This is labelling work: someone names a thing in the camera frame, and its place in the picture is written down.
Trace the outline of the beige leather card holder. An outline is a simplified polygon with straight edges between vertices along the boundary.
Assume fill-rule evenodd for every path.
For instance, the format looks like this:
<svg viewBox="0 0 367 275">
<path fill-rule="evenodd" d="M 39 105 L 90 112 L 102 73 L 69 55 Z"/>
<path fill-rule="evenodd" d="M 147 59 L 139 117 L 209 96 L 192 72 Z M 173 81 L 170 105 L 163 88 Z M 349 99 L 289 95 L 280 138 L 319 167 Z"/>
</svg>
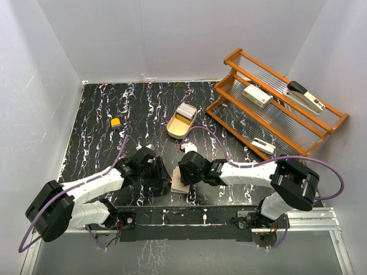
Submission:
<svg viewBox="0 0 367 275">
<path fill-rule="evenodd" d="M 171 192 L 173 193 L 180 193 L 180 194 L 188 194 L 190 186 L 185 186 L 181 182 L 181 173 L 179 167 L 176 166 L 173 170 L 172 177 L 171 177 Z"/>
</svg>

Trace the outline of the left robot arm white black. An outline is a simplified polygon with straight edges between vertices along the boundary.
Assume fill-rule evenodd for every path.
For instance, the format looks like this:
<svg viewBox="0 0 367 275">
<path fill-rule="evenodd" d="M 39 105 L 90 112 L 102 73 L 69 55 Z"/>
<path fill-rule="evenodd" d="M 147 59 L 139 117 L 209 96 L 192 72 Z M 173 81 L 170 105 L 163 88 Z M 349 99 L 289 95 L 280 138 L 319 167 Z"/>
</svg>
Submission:
<svg viewBox="0 0 367 275">
<path fill-rule="evenodd" d="M 68 183 L 46 183 L 25 212 L 45 242 L 52 242 L 67 229 L 96 224 L 111 229 L 119 212 L 100 196 L 142 181 L 147 187 L 171 182 L 163 160 L 150 147 L 141 147 L 105 170 Z"/>
</svg>

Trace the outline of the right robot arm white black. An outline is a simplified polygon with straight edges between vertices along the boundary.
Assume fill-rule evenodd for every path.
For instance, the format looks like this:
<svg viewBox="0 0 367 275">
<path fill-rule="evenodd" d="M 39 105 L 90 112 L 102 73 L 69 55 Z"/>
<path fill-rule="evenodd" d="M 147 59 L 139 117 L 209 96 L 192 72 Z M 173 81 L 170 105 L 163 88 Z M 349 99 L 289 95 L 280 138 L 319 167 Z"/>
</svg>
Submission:
<svg viewBox="0 0 367 275">
<path fill-rule="evenodd" d="M 250 225 L 269 227 L 293 209 L 310 211 L 316 197 L 319 175 L 296 159 L 274 162 L 232 163 L 225 159 L 208 161 L 195 151 L 186 153 L 178 168 L 185 186 L 204 182 L 211 186 L 251 184 L 272 188 L 274 193 L 260 201 L 254 213 L 246 216 Z"/>
</svg>

